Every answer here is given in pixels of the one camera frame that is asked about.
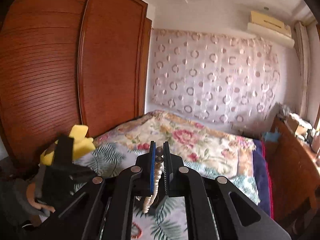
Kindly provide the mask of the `person's left hand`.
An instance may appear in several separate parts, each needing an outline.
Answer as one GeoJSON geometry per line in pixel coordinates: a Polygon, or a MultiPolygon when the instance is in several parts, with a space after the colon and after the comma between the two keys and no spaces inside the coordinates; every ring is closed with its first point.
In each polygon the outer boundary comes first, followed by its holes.
{"type": "Polygon", "coordinates": [[[54,207],[36,202],[36,200],[35,200],[35,189],[36,189],[36,185],[35,185],[34,182],[30,183],[27,186],[25,194],[26,194],[26,198],[27,198],[29,204],[32,207],[34,207],[35,209],[38,209],[38,210],[45,209],[45,210],[48,210],[48,211],[54,213],[55,212],[54,207]]]}

